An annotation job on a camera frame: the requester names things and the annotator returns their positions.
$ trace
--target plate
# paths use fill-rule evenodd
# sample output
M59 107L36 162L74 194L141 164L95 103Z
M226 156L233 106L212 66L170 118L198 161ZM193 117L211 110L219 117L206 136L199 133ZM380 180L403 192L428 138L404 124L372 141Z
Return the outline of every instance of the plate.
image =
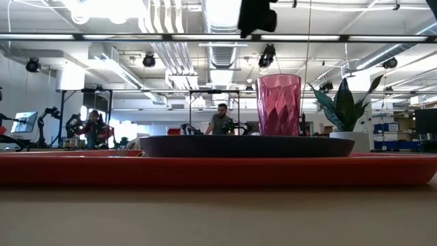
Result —
M325 137L173 135L144 137L149 157L347 157L354 140Z

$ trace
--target table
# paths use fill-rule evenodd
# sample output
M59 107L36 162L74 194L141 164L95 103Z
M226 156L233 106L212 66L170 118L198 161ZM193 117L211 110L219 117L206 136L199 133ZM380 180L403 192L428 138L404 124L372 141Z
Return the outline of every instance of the table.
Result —
M424 187L1 189L1 246L435 246Z

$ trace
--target monitor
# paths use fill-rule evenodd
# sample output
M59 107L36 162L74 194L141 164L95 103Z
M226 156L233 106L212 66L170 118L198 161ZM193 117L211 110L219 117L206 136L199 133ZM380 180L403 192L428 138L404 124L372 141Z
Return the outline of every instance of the monitor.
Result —
M33 127L35 126L37 114L38 112L17 113L15 115L15 119L25 121L25 123L14 121L14 124L12 125L11 133L33 132Z
M437 133L437 109L414 110L418 134Z

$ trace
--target ceiling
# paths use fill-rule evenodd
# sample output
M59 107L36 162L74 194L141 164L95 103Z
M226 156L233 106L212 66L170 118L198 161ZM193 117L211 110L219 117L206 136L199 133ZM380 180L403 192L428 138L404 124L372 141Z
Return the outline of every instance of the ceiling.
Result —
M0 32L8 32L8 3L9 0L0 0ZM41 1L25 1L34 5L42 5ZM414 34L425 25L433 23L434 16L430 10L403 10L398 11L368 11L368 12L334 12L334 11L311 11L311 28L309 30L309 14L307 8L292 8L292 1L281 1L280 4L272 4L271 8L278 15L278 25L275 33L317 33L317 34ZM327 8L367 8L373 0L317 0L312 1L314 6ZM425 0L400 0L401 6L426 8ZM59 1L48 1L52 6L62 6ZM308 6L309 0L298 0L298 5ZM182 0L182 24L188 33L203 32L202 12L199 11L200 1ZM373 8L394 7L395 0L379 0ZM136 18L130 18L122 25L113 24L105 18L91 18L84 25L72 24L70 12L67 9L36 8L24 3L13 2L10 5L10 26L13 32L84 32L84 33L140 33ZM101 74L105 81L99 81L95 77L87 76L88 84L102 83L113 88L126 88L123 79L113 71L96 67L96 61L88 59L89 42L13 42L12 46L18 49L36 50L60 50ZM105 43L106 47L113 46L120 52L121 63L148 87L166 88L163 79L166 68L156 58L153 68L144 68L142 59L147 52L154 49L148 43L115 42ZM238 51L238 62L233 76L231 88L244 89L247 79L256 80L261 75L257 67L257 58L263 51L265 43L249 43ZM297 74L305 81L312 82L321 74L345 59L360 59L378 50L384 44L310 44L305 43L276 43L276 61L269 67L268 74L290 73ZM205 85L209 81L208 54L205 48L199 47L198 42L188 42L189 54L195 71L199 75L199 84ZM437 51L435 44L421 44L396 56L401 67L420 57ZM381 84L385 85L413 77L416 74L435 68L437 55L432 55L414 65L405 67L399 72L387 76ZM381 68L372 68L371 77L376 77L384 71ZM340 77L330 78L335 86L339 85ZM419 80L405 85L402 90L413 90L427 85L428 89L437 81L434 77ZM124 94L124 98L136 98L132 94Z

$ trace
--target black pole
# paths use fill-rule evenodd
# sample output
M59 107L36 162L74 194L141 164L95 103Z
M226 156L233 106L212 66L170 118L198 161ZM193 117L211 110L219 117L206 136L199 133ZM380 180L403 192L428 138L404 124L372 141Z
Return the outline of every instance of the black pole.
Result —
M108 132L107 132L107 136L109 136L109 132L110 132L110 130L111 130L111 126L109 126L109 121L111 120L111 112L112 112L112 97L113 97L113 91L112 90L109 90L109 105L108 105L108 114L107 114L107 116L108 116L108 122L107 122L107 125L108 125ZM109 137L107 138L107 146L109 147Z
M191 94L192 92L190 91L190 125L191 125Z
M240 92L237 92L238 95L238 126L240 125Z
M65 99L66 99L66 92L67 91L63 90L62 95L61 95L61 117L59 119L59 131L57 132L58 147L60 147L62 144L62 120L64 118L64 103L65 103Z

